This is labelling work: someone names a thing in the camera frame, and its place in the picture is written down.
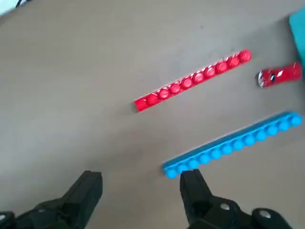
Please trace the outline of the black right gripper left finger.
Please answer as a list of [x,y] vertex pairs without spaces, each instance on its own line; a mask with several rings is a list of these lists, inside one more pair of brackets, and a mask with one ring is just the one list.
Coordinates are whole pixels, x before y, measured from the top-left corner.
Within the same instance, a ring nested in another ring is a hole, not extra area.
[[103,191],[101,172],[85,171],[61,197],[42,202],[15,216],[0,213],[2,229],[83,229],[88,224]]

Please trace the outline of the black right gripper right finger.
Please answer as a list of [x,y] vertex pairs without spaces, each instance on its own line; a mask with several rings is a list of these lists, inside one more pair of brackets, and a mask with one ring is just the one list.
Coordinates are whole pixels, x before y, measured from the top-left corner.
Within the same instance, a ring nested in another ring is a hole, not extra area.
[[251,214],[230,200],[214,196],[198,169],[182,172],[180,193],[190,229],[290,229],[278,212],[255,208]]

